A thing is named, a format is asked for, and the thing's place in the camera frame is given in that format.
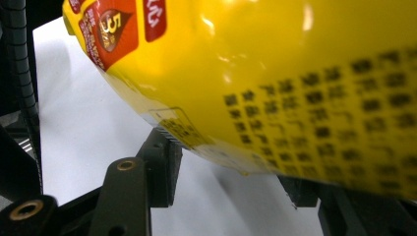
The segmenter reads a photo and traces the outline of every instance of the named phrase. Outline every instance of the red label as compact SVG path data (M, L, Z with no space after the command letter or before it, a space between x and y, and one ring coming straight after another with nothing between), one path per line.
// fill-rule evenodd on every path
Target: red label
M89 58L104 71L139 45L135 2L94 2L79 22Z
M145 39L157 40L166 31L165 0L144 0Z
M70 0L70 5L71 5L71 9L73 10L73 12L75 14L79 14L80 10L81 10L81 5L83 5L83 3L86 0Z

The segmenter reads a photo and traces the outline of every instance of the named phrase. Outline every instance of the white surface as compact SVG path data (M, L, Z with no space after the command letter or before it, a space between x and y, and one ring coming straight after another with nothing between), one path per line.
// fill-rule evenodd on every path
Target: white surface
M66 33L34 31L44 193L60 205L102 184L151 127L125 104ZM316 208L291 205L275 176L243 177L184 151L176 199L152 210L153 235L323 235Z

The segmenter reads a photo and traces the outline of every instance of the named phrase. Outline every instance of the yellow container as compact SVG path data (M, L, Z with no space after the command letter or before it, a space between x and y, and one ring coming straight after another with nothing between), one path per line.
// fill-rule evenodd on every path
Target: yellow container
M66 0L149 123L242 173L417 199L416 1Z

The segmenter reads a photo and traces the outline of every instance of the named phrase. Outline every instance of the yellow bottle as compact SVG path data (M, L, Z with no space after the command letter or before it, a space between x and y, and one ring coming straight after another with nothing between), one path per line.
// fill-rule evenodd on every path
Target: yellow bottle
M66 0L149 123L215 163L417 199L416 1Z

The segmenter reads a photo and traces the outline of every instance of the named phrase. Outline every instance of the white backdrop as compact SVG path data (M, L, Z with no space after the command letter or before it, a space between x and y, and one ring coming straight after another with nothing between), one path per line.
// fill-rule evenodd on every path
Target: white backdrop
M44 194L59 205L102 184L151 126L121 100L62 19L34 31ZM323 235L317 208L291 206L273 175L243 177L184 151L171 208L152 210L154 236Z

